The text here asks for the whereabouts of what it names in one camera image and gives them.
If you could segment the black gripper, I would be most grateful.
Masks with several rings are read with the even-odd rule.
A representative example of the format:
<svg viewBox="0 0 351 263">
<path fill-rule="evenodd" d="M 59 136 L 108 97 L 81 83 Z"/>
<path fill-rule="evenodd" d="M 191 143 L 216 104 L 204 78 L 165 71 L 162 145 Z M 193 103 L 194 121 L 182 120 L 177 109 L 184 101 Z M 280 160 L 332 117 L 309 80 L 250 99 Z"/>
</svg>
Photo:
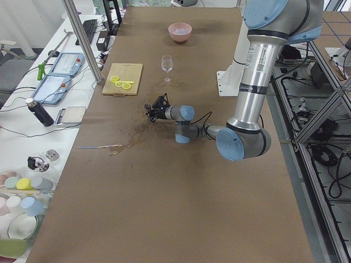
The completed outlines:
<svg viewBox="0 0 351 263">
<path fill-rule="evenodd" d="M 166 109 L 170 106 L 166 93 L 159 96 L 153 104 L 146 103 L 145 109 L 151 110 L 151 113 L 148 113 L 149 121 L 155 122 L 157 119 L 167 119 Z"/>
</svg>

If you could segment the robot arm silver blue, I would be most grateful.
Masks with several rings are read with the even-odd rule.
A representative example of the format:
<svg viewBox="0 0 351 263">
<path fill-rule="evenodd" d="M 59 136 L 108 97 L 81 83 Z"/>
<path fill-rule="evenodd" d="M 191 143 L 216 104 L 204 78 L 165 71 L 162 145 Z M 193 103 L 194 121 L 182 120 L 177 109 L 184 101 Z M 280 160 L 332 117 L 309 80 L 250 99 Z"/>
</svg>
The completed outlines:
<svg viewBox="0 0 351 263">
<path fill-rule="evenodd" d="M 150 121 L 175 121 L 175 140 L 187 144 L 203 136 L 216 142 L 219 153 L 229 161 L 258 157 L 271 145 L 269 133 L 258 123 L 272 70 L 280 49 L 290 43 L 318 38 L 322 28 L 323 1 L 248 1 L 244 22 L 250 46 L 234 115 L 224 127 L 208 123 L 198 126 L 191 106 L 172 106 L 165 95 L 144 108 Z"/>
</svg>

